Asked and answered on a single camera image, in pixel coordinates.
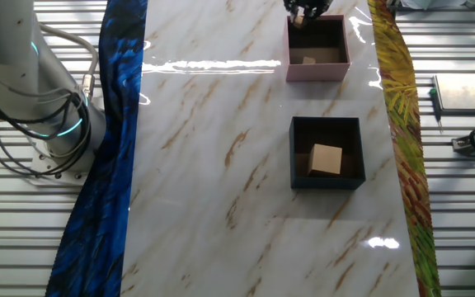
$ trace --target metal bracket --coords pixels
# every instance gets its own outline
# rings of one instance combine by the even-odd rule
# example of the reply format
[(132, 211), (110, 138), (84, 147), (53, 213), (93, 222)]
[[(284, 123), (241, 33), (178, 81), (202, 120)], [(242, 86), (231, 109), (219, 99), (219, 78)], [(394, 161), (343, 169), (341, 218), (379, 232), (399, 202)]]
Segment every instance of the metal bracket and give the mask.
[[(31, 168), (38, 172), (46, 172), (58, 164), (38, 151), (34, 151)], [(87, 172), (63, 172), (55, 176), (32, 177), (31, 183), (35, 186), (83, 186), (87, 180)]]

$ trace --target blue patterned cloth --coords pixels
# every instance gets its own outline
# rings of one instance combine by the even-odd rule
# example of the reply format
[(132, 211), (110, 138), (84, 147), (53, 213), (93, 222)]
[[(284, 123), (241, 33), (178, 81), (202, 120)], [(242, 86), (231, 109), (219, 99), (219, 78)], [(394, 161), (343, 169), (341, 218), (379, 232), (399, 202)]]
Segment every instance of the blue patterned cloth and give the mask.
[(148, 0), (110, 0), (100, 34), (107, 131), (63, 233), (46, 296), (119, 296)]

